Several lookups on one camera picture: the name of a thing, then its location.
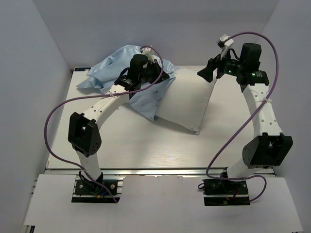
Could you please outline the white pillow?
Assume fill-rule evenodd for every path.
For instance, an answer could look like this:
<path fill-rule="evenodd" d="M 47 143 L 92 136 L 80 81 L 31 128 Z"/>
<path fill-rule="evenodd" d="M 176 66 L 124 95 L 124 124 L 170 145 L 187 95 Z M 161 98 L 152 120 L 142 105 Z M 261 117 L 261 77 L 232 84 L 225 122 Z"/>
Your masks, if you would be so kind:
<path fill-rule="evenodd" d="M 212 82 L 197 75 L 197 71 L 180 68 L 174 72 L 175 80 L 170 84 L 156 112 L 158 118 L 178 124 L 196 135 L 217 82 L 217 71 Z"/>

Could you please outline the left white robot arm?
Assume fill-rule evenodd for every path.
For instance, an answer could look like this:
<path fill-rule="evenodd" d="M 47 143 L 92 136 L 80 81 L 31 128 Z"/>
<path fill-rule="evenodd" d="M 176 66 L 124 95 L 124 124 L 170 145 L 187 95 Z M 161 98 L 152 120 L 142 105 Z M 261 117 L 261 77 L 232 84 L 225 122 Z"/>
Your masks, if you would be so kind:
<path fill-rule="evenodd" d="M 97 156 L 102 144 L 101 126 L 121 105 L 140 93 L 144 84 L 152 88 L 168 78 L 163 59 L 157 60 L 150 54 L 135 54 L 129 67 L 121 71 L 110 87 L 107 97 L 101 98 L 84 112 L 74 112 L 70 116 L 68 141 L 82 166 L 79 177 L 91 193 L 98 194 L 103 189 L 103 174 Z"/>

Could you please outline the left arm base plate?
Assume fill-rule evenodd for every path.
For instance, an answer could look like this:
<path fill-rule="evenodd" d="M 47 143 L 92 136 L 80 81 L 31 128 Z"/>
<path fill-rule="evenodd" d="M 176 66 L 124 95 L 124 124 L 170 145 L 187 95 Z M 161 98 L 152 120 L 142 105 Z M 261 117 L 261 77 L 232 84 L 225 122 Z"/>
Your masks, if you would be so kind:
<path fill-rule="evenodd" d="M 74 185 L 74 190 L 71 198 L 72 203 L 112 203 L 119 202 L 122 193 L 121 180 L 103 180 L 103 184 L 114 196 L 115 202 L 106 189 L 103 187 L 92 187 L 81 179 L 77 179 Z"/>

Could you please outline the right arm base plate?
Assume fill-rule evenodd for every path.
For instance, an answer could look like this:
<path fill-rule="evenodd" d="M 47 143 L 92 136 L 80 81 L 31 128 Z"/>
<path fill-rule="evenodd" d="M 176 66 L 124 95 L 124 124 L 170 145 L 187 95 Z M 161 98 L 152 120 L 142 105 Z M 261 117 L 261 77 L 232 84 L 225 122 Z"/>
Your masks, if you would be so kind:
<path fill-rule="evenodd" d="M 250 205 L 245 180 L 203 179 L 198 189 L 204 194 L 205 206 L 247 206 Z"/>

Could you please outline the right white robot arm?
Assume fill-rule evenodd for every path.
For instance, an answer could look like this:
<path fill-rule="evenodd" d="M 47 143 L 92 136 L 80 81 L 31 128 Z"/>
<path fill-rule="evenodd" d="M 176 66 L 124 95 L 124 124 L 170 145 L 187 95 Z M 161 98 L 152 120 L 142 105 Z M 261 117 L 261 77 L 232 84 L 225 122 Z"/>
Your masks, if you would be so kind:
<path fill-rule="evenodd" d="M 254 132 L 253 139 L 242 149 L 242 158 L 218 177 L 220 189 L 229 194 L 237 188 L 237 181 L 250 179 L 262 169 L 281 165 L 293 139 L 284 134 L 274 114 L 268 75 L 259 69 L 261 46 L 245 43 L 240 56 L 230 54 L 232 48 L 224 42 L 219 46 L 221 53 L 209 59 L 207 66 L 197 74 L 209 83 L 225 74 L 236 77 L 250 112 L 246 123 L 253 124 Z"/>

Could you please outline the light blue pillowcase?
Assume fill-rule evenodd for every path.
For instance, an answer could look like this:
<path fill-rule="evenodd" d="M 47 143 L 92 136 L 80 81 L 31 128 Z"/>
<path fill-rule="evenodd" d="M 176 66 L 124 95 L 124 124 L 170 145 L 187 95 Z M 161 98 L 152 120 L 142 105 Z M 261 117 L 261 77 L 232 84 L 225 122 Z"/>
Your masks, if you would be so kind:
<path fill-rule="evenodd" d="M 76 87 L 79 89 L 96 88 L 103 94 L 106 94 L 121 71 L 129 67 L 132 57 L 139 53 L 140 46 L 136 45 L 125 45 L 117 49 L 103 61 L 92 67 L 87 73 L 88 78 Z M 164 72 L 169 75 L 169 78 L 145 91 L 136 93 L 128 102 L 135 111 L 151 121 L 156 120 L 157 109 L 160 107 L 166 91 L 175 80 L 174 72 L 178 70 L 169 60 L 164 59 L 163 63 Z"/>

